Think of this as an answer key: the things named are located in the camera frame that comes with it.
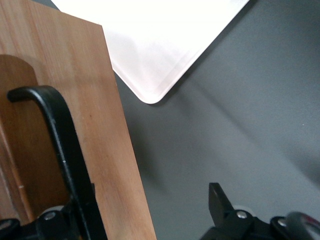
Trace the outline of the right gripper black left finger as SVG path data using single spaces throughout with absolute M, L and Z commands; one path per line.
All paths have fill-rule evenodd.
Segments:
M 78 197 L 71 196 L 66 205 L 57 205 L 44 210 L 34 221 L 22 225 L 17 218 L 0 221 L 2 240 L 79 240 L 75 211 Z

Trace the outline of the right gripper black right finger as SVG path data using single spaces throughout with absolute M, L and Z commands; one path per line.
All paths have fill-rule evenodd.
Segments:
M 208 208 L 214 226 L 202 240 L 289 240 L 283 216 L 273 217 L 269 223 L 244 209 L 235 209 L 219 183 L 208 185 Z

